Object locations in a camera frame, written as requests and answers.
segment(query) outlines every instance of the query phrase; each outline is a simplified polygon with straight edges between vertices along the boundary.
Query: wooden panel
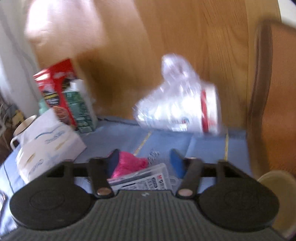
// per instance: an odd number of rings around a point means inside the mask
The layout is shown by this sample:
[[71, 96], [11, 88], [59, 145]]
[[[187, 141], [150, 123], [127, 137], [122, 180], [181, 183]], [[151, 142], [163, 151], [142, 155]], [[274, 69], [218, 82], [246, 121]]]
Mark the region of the wooden panel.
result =
[[42, 68], [73, 59], [98, 114], [132, 118], [162, 81], [161, 56], [177, 53], [217, 85], [224, 124], [245, 127], [249, 24], [266, 12], [279, 16], [276, 0], [34, 0], [26, 34]]

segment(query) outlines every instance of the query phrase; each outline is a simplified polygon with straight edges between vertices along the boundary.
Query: white mug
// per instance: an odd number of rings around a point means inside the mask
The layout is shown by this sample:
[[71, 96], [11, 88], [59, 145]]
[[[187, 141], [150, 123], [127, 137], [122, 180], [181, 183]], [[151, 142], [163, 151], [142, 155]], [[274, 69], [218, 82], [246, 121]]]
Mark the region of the white mug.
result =
[[25, 119], [14, 131], [13, 138], [10, 142], [10, 147], [14, 150], [15, 146], [13, 142], [15, 140], [18, 140], [18, 142], [23, 145], [23, 134], [25, 130], [29, 127], [30, 124], [33, 123], [33, 121], [36, 119], [36, 115], [30, 116], [28, 119]]

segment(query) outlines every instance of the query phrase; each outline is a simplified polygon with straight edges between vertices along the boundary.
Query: yellow stripe on label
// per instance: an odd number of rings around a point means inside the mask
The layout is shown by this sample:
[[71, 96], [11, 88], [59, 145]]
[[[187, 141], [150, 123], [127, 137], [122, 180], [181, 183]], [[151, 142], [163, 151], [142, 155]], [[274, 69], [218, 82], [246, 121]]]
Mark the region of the yellow stripe on label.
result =
[[228, 131], [225, 137], [225, 155], [224, 155], [224, 160], [227, 161], [228, 160], [228, 143], [229, 143], [229, 135], [228, 135]]
[[146, 137], [144, 138], [144, 140], [142, 141], [142, 143], [139, 145], [139, 147], [136, 149], [136, 151], [134, 152], [134, 156], [138, 155], [139, 151], [142, 149], [142, 147], [144, 146], [145, 142], [149, 139], [149, 137], [151, 136], [152, 132], [148, 132], [148, 134], [146, 135]]

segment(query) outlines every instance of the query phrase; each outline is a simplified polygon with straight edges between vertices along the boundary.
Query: red box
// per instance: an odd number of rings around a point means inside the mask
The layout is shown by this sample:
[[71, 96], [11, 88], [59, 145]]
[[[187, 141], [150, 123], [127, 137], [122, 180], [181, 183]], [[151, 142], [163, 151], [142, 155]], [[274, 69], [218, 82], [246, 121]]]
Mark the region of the red box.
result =
[[60, 120], [76, 128], [63, 91], [70, 87], [70, 81], [77, 79], [70, 59], [43, 69], [33, 76], [45, 101], [55, 109]]

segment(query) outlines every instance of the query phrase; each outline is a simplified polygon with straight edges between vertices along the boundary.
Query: plastic bag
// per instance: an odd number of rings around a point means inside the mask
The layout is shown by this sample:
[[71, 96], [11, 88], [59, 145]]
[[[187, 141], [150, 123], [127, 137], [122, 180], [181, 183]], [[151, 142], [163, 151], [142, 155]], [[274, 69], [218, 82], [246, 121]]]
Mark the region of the plastic bag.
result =
[[218, 134], [220, 102], [215, 85], [203, 82], [181, 56], [162, 57], [164, 82], [134, 107], [142, 127]]

